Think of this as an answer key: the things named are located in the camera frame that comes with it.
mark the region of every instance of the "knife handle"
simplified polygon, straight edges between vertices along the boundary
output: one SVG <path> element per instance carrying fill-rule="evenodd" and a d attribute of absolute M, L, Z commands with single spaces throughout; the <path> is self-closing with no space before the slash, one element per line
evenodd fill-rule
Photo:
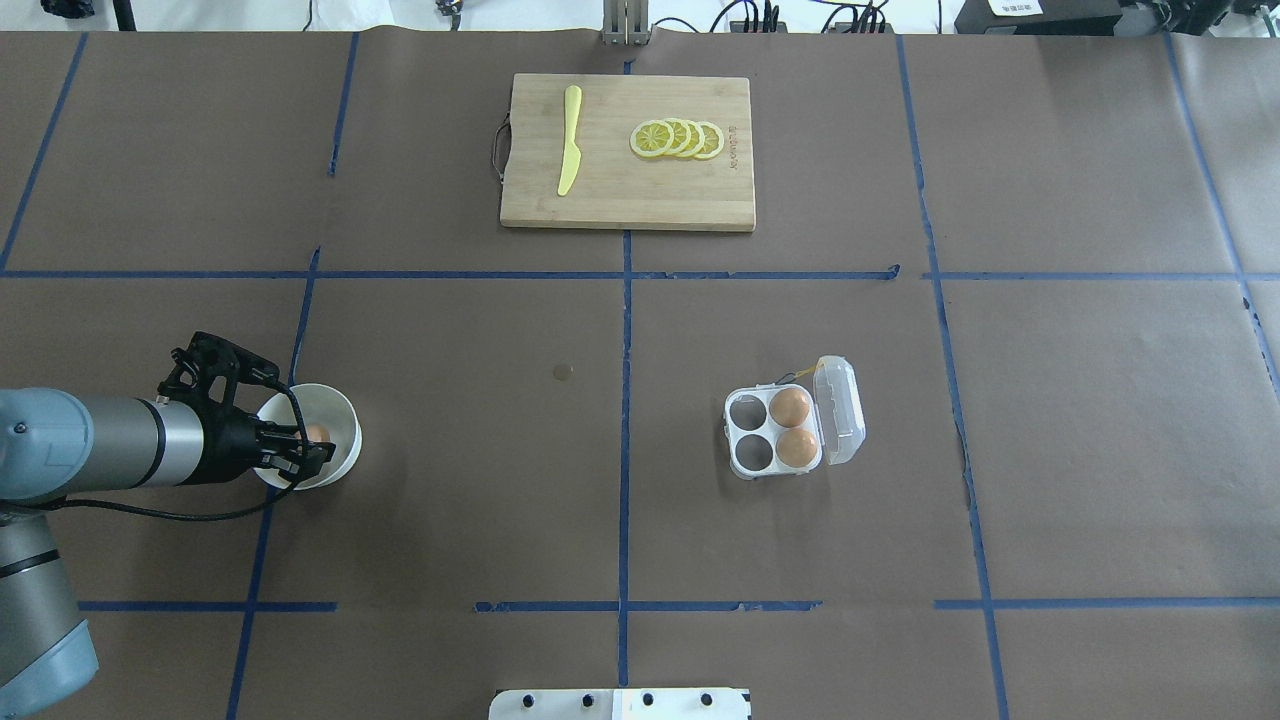
<path fill-rule="evenodd" d="M 582 109 L 582 88 L 564 88 L 564 145 L 577 145 L 577 114 Z"/>

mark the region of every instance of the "yellow knife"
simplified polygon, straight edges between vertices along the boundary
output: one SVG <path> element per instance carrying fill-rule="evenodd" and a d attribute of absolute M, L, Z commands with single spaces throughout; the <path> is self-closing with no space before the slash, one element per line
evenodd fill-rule
<path fill-rule="evenodd" d="M 582 88 L 571 85 L 564 88 L 564 158 L 561 159 L 561 184 L 556 193 L 568 195 L 577 179 L 577 167 L 582 163 L 582 151 L 577 149 L 577 113 L 582 109 Z"/>

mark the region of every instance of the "clear plastic lid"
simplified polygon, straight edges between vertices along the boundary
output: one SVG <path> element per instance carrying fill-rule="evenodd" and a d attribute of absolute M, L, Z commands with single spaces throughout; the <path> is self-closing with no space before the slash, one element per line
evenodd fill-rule
<path fill-rule="evenodd" d="M 818 359 L 818 369 L 813 372 L 813 395 L 827 464 L 849 462 L 867 439 L 858 378 L 849 360 L 836 355 Z"/>

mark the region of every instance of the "gray tabletop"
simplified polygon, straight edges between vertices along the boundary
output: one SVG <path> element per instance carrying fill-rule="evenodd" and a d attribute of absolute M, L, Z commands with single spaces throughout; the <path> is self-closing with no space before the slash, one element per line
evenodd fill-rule
<path fill-rule="evenodd" d="M 1277 60 L 0 36 L 0 386 L 148 396 L 204 329 L 340 388 L 365 436 L 262 516 L 55 514 L 102 669 L 46 716 L 727 684 L 765 719 L 1274 717 Z M 517 72 L 749 77 L 758 229 L 502 228 Z M 823 354 L 858 370 L 861 451 L 733 477 L 724 396 Z"/>

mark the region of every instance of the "white bowl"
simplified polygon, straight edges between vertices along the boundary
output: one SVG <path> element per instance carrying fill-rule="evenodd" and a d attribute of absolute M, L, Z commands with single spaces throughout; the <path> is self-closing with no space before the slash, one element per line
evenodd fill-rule
<path fill-rule="evenodd" d="M 329 442 L 337 446 L 333 451 L 333 459 L 320 466 L 320 474 L 298 483 L 296 489 L 311 489 L 337 482 L 351 470 L 356 464 L 356 457 L 360 456 L 362 442 L 356 409 L 346 395 L 329 386 L 306 383 L 293 386 L 292 389 L 298 398 L 298 407 L 302 409 L 302 419 L 308 425 L 324 425 L 329 430 Z M 257 416 L 260 420 L 270 420 L 282 425 L 292 425 L 297 421 L 293 418 L 289 398 L 279 393 L 259 409 Z M 270 486 L 282 489 L 289 487 L 289 482 L 282 478 L 278 470 L 253 468 L 253 471 Z"/>

